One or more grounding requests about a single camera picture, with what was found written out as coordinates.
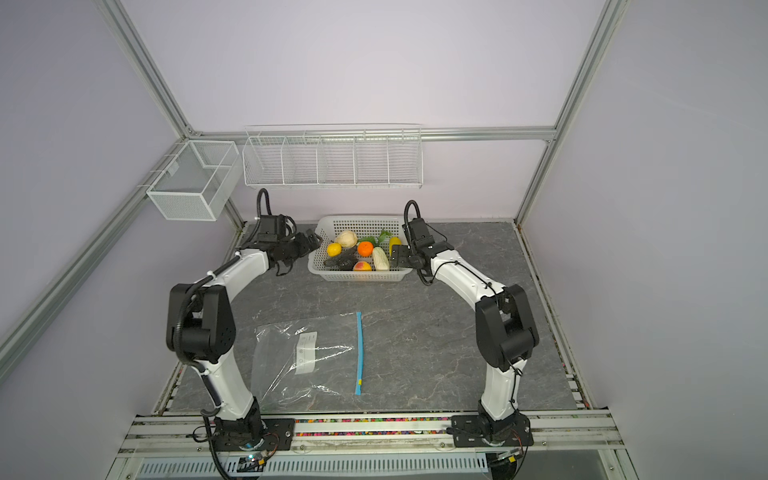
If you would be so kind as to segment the yellow lemon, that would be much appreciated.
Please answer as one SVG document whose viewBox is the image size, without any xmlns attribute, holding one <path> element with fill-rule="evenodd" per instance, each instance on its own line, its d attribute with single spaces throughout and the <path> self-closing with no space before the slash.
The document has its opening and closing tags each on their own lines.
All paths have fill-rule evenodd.
<svg viewBox="0 0 768 480">
<path fill-rule="evenodd" d="M 329 258 L 334 258 L 343 252 L 343 247 L 339 243 L 331 243 L 327 246 L 326 252 Z"/>
</svg>

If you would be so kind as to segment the clear zip top bag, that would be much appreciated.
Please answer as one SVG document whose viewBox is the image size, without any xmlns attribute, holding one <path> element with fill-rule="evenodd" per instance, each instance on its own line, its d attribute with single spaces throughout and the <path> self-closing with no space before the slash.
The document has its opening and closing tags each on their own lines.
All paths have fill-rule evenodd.
<svg viewBox="0 0 768 480">
<path fill-rule="evenodd" d="M 251 391 L 271 414 L 342 412 L 360 399 L 362 318 L 350 312 L 256 330 Z"/>
</svg>

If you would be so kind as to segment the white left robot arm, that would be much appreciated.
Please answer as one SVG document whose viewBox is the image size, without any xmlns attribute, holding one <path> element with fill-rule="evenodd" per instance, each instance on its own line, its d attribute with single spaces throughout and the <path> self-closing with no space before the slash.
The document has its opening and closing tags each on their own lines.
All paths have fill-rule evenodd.
<svg viewBox="0 0 768 480">
<path fill-rule="evenodd" d="M 262 236 L 197 282 L 171 289 L 166 345 L 201 379 L 213 404 L 202 415 L 218 430 L 253 442 L 266 433 L 258 401 L 234 358 L 237 328 L 231 301 L 257 277 L 280 264 L 290 268 L 320 246 L 320 237 L 310 230 Z"/>
</svg>

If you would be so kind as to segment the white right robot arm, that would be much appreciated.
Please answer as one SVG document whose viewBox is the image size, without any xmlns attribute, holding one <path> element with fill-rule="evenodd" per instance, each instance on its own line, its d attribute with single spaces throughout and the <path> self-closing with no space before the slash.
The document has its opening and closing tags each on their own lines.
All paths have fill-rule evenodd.
<svg viewBox="0 0 768 480">
<path fill-rule="evenodd" d="M 523 370 L 540 342 L 525 290 L 491 279 L 443 244 L 421 250 L 396 245 L 390 262 L 413 269 L 427 286 L 444 283 L 473 308 L 476 345 L 486 363 L 479 415 L 492 424 L 516 416 Z"/>
</svg>

